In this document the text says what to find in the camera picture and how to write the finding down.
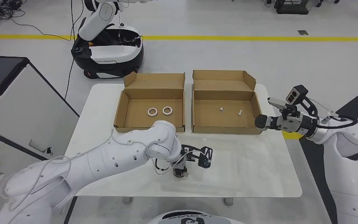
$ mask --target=tape roll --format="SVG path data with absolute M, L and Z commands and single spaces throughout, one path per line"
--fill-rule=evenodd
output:
M 156 116 L 158 114 L 158 110 L 157 108 L 149 108 L 147 113 L 149 116 Z
M 163 108 L 163 114 L 165 114 L 166 116 L 171 115 L 173 112 L 173 109 L 170 106 L 166 106 L 165 108 Z

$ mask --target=cardboard box lid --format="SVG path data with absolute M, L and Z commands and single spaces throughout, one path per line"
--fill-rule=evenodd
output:
M 194 91 L 253 92 L 256 80 L 246 71 L 194 70 Z
M 184 89 L 185 73 L 137 74 L 124 77 L 125 89 Z

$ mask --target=yellow floor line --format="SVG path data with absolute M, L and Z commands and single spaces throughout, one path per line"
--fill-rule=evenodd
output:
M 59 35 L 70 39 L 69 35 Z M 0 39 L 61 40 L 56 36 L 38 34 L 0 34 Z M 144 40 L 204 40 L 204 41 L 296 41 L 296 42 L 358 42 L 348 36 L 144 36 Z
M 303 136 L 299 133 L 288 133 L 284 131 L 282 131 L 282 135 L 284 136 L 285 139 L 300 139 Z

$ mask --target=open cardboard box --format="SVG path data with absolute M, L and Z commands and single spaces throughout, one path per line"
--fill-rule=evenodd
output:
M 261 114 L 256 80 L 246 71 L 194 70 L 193 79 L 194 133 L 261 133 L 255 127 L 255 117 Z
M 157 120 L 166 120 L 185 131 L 185 74 L 136 74 L 124 77 L 117 107 L 114 127 L 118 132 L 150 128 Z M 170 106 L 171 115 L 164 115 L 163 108 Z M 148 109 L 156 108 L 158 114 L 149 116 Z

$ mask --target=floor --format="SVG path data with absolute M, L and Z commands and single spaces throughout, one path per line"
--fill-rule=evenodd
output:
M 81 12 L 74 0 L 74 16 Z M 27 0 L 26 15 L 19 23 L 37 26 L 48 34 L 69 35 L 70 0 Z M 83 16 L 88 15 L 85 9 Z M 121 14 L 121 22 L 146 35 L 212 36 L 358 36 L 358 2 L 326 0 L 307 16 L 277 15 L 261 0 L 159 0 L 131 4 Z M 72 42 L 46 39 L 1 39 L 2 34 L 39 34 L 33 27 L 0 21 L 0 54 L 28 57 L 49 82 L 65 95 Z M 193 69 L 246 70 L 264 84 L 272 97 L 284 99 L 291 88 L 303 84 L 309 97 L 326 107 L 338 109 L 358 95 L 358 42 L 286 41 L 173 41 L 148 40 L 143 73 L 185 72 L 191 82 Z M 75 64 L 67 101 L 81 113 L 91 87 L 118 80 L 88 80 Z M 319 108 L 320 115 L 326 115 Z M 318 194 L 302 148 L 297 140 L 286 140 L 303 189 L 300 198 L 235 199 L 226 207 L 221 199 L 135 198 L 125 206 L 121 198 L 78 198 L 69 223 L 146 223 L 173 209 L 198 209 L 253 223 L 330 223 Z M 65 213 L 54 223 L 63 223 Z

